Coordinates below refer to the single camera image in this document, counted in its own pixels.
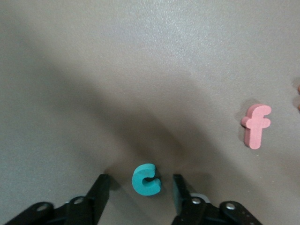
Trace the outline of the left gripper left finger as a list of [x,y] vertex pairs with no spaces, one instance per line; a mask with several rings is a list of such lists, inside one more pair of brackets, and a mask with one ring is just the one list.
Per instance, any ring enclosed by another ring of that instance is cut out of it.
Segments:
[[51,202],[35,203],[6,222],[7,225],[96,225],[109,198],[110,177],[101,174],[85,196],[55,208]]

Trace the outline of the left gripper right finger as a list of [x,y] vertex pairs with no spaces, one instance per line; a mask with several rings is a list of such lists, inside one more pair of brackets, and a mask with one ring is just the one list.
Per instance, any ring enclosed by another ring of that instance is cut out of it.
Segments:
[[242,204],[225,201],[218,207],[207,196],[190,193],[182,175],[173,175],[173,198],[177,215],[173,225],[259,225],[261,222]]

